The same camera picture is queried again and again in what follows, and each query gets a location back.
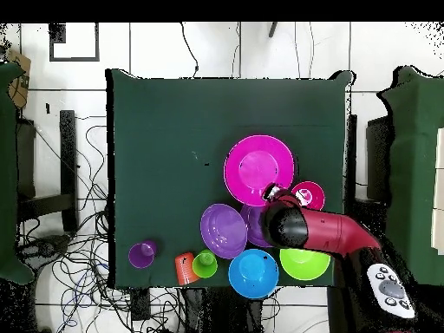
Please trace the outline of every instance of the lime green bowl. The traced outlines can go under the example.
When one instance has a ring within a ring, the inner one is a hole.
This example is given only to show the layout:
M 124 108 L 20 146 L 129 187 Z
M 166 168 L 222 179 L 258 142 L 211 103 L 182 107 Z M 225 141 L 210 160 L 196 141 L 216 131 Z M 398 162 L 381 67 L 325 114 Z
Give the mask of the lime green bowl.
M 216 256 L 205 249 L 201 251 L 193 260 L 193 272 L 200 278 L 209 278 L 218 270 L 218 261 Z
M 318 251 L 282 249 L 279 258 L 284 271 L 301 281 L 322 276 L 330 264 L 330 255 Z

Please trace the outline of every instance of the pink plate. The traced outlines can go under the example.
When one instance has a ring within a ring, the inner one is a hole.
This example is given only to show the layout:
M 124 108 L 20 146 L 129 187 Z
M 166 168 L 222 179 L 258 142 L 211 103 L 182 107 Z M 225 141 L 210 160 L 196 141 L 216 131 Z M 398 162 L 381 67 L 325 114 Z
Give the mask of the pink plate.
M 248 206 L 263 206 L 264 189 L 275 183 L 289 187 L 295 169 L 290 149 L 269 135 L 252 135 L 232 148 L 224 179 L 231 195 Z
M 325 203 L 325 194 L 323 189 L 313 181 L 303 181 L 297 184 L 291 190 L 293 194 L 301 201 L 302 206 L 309 209 L 316 209 L 321 211 Z

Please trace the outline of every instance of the white controller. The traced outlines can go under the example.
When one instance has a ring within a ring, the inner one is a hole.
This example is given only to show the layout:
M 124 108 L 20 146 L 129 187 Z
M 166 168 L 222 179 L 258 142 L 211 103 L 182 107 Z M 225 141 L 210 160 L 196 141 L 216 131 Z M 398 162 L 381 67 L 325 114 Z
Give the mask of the white controller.
M 415 317 L 415 311 L 400 279 L 388 265 L 371 265 L 367 269 L 367 277 L 383 310 L 401 318 Z

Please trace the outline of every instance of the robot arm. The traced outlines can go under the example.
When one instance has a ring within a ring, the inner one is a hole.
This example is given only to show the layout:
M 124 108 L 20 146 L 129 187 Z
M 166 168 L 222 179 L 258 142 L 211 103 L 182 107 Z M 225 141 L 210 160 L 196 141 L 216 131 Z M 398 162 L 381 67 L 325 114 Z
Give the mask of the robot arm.
M 411 331 L 414 307 L 379 241 L 363 226 L 342 214 L 303 208 L 289 190 L 275 185 L 265 190 L 264 199 L 268 203 L 260 221 L 270 245 L 321 251 L 338 258 L 343 287 L 353 304 L 349 313 L 356 322 L 356 333 Z
M 381 249 L 379 242 L 353 219 L 336 213 L 300 207 L 290 191 L 269 189 L 269 205 L 262 216 L 262 229 L 269 244 L 341 255 L 361 248 Z

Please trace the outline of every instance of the cardboard box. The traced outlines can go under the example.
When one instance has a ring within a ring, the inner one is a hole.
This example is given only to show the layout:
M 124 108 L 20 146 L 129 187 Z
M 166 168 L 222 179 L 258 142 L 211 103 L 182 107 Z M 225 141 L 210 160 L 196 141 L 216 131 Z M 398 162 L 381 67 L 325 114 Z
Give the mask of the cardboard box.
M 28 99 L 29 71 L 31 69 L 31 60 L 28 57 L 10 49 L 8 52 L 8 61 L 16 62 L 24 70 L 24 74 L 16 78 L 10 84 L 10 98 L 18 108 L 24 108 Z

